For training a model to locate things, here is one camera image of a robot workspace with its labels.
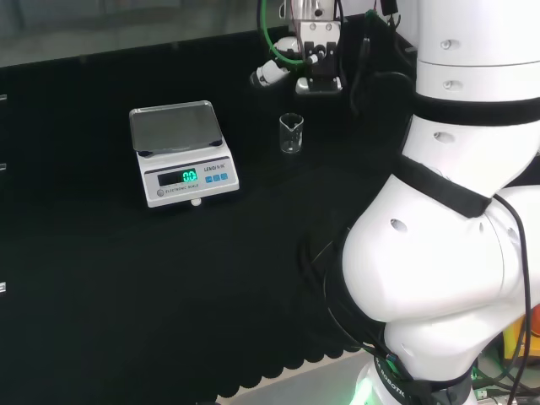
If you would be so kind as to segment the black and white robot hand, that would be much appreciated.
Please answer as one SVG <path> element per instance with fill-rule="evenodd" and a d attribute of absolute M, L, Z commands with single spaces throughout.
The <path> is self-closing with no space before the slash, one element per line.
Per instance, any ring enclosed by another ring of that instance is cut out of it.
<path fill-rule="evenodd" d="M 343 85 L 338 69 L 341 25 L 337 21 L 301 20 L 296 35 L 270 44 L 269 59 L 250 76 L 255 88 L 269 88 L 296 76 L 297 95 L 334 95 Z"/>

